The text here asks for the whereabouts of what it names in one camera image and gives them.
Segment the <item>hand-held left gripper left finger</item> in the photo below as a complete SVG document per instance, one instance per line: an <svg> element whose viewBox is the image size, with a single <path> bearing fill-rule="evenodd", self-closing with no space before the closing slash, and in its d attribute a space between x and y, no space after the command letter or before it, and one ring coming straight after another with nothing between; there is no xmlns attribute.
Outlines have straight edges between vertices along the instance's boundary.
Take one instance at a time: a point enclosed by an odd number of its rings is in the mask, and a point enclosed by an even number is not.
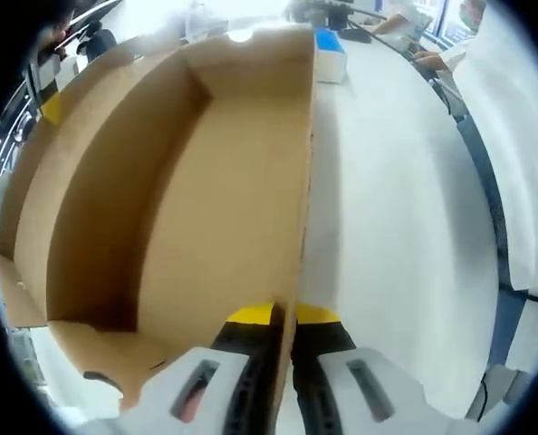
<svg viewBox="0 0 538 435"><path fill-rule="evenodd" d="M91 420L79 434L265 434L271 417L283 311L245 306L208 347L194 347L150 378L135 406Z"/></svg>

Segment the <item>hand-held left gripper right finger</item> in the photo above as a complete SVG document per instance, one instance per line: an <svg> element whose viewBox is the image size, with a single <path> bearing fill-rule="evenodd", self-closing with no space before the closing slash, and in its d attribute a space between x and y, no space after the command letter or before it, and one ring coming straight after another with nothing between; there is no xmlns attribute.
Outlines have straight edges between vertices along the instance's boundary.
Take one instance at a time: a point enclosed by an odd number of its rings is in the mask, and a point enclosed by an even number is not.
<svg viewBox="0 0 538 435"><path fill-rule="evenodd" d="M308 434L477 434L476 422L431 407L422 385L359 347L334 312L298 304L293 387Z"/></svg>

